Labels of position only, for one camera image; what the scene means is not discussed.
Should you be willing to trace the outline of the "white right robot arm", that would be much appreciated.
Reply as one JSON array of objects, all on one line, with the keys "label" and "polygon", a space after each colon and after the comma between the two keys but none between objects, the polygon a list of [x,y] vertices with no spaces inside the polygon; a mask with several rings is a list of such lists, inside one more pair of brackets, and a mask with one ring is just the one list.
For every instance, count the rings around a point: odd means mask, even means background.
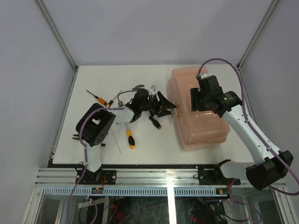
[{"label": "white right robot arm", "polygon": [[224,184],[229,178],[248,180],[257,190],[286,176],[293,161],[290,151],[281,151],[265,136],[242,107],[233,91],[223,92],[217,77],[209,73],[196,75],[198,88],[192,88],[191,110],[212,111],[224,119],[249,150],[253,163],[226,161],[213,172],[213,179]]}]

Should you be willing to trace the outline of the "pink translucent plastic toolbox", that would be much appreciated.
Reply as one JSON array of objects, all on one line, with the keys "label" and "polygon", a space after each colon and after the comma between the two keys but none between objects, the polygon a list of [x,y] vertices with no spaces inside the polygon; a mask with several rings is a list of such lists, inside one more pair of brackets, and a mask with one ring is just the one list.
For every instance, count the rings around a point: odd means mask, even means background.
[{"label": "pink translucent plastic toolbox", "polygon": [[227,140],[228,123],[212,111],[191,111],[191,91],[199,88],[196,79],[199,67],[174,69],[169,79],[172,112],[184,151],[216,146]]}]

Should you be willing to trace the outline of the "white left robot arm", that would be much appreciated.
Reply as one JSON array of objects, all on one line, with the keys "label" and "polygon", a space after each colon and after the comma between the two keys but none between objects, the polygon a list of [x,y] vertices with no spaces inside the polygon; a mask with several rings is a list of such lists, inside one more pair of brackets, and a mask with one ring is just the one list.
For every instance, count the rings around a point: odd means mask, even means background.
[{"label": "white left robot arm", "polygon": [[133,98],[127,103],[119,100],[117,107],[112,106],[112,100],[105,106],[94,103],[77,123],[77,134],[73,135],[73,139],[80,141],[84,147],[84,161],[79,163],[82,170],[77,171],[77,184],[106,183],[100,148],[104,146],[103,141],[113,124],[134,123],[146,112],[152,124],[161,129],[156,118],[168,116],[176,108],[160,91],[149,91],[138,85],[131,92],[134,93]]}]

